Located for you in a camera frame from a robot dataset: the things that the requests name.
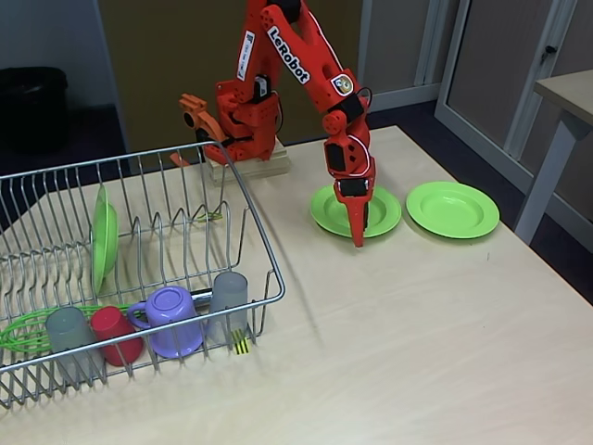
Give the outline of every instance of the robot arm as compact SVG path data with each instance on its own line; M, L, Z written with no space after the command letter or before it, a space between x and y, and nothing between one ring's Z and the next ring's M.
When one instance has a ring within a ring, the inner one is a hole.
M369 103L358 95L354 75L342 68L304 0L248 0L243 35L236 78L217 84L220 127L204 114L206 104L190 95L181 101L186 122L198 140L201 135L201 140L222 142L233 160L269 159L279 107L272 89L284 63L317 110L326 113L322 123L329 134L324 144L327 170L334 177L338 201L347 208L354 244L361 247L375 165L365 121ZM225 162L215 146L205 151L209 158Z

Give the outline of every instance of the table leg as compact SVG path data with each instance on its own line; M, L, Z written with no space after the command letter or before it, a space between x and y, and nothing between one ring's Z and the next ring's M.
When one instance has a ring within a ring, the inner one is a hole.
M561 114L548 154L531 184L515 225L515 234L525 244L531 244L574 146L584 139L590 130L588 124L574 115L566 111Z

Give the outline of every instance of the purple cup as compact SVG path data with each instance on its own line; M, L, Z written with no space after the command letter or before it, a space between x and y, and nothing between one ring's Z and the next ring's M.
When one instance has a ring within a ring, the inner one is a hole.
M148 323L138 320L134 312L146 313ZM147 301L132 305L127 311L130 322L141 329L180 322L197 316L192 295L179 286L167 286L154 292ZM150 345L155 352L167 359L189 355L202 344L199 322L164 329L150 336Z

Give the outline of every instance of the lime green plate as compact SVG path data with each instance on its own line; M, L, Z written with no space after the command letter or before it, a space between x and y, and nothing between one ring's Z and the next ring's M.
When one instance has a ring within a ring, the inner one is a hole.
M490 197L468 185L427 183L414 188L406 207L424 229L449 238L477 238L498 225L498 207Z
M334 186L319 190L311 200L311 214L322 228L336 235L351 237L346 206L338 202ZM364 231L365 238L386 234L401 219L401 206L391 193L382 187L375 187L369 203L369 224Z
M118 229L118 213L109 204L107 190L101 185L93 215L93 285L97 294L118 257Z

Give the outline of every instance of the wire dish rack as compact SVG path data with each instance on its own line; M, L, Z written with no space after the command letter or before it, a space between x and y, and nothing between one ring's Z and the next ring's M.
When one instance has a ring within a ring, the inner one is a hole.
M0 406L10 409L27 399L51 398L55 391L105 384L113 375L132 377L139 368L152 366L158 371L167 360L187 360L188 356L158 356L149 336L195 322L204 334L213 316L224 316L229 330L229 315L247 311L246 336L257 344L266 306L284 296L284 281L246 184L224 147L216 144L228 160L224 174L234 175L236 182L215 186L208 178L208 167L200 162L204 145L0 177L0 332L32 312L67 306L125 306L170 285L192 291L198 313L192 319L59 353L0 348ZM175 154L191 165L175 167L170 162ZM97 293L92 286L92 214L100 185L107 189L120 228L114 271ZM212 214L221 217L212 218ZM257 230L251 230L253 224ZM250 302L208 314L212 282L225 271L246 276ZM17 334L26 336L27 329L24 325ZM137 337L144 341L145 351L134 363L123 359L122 367L103 364L92 373L82 370L81 356L90 360L92 350L107 345L118 348L122 341ZM212 349L222 346L233 348L231 340L212 344L206 339L194 354L208 357ZM65 357L76 362L82 379L60 372L57 359Z

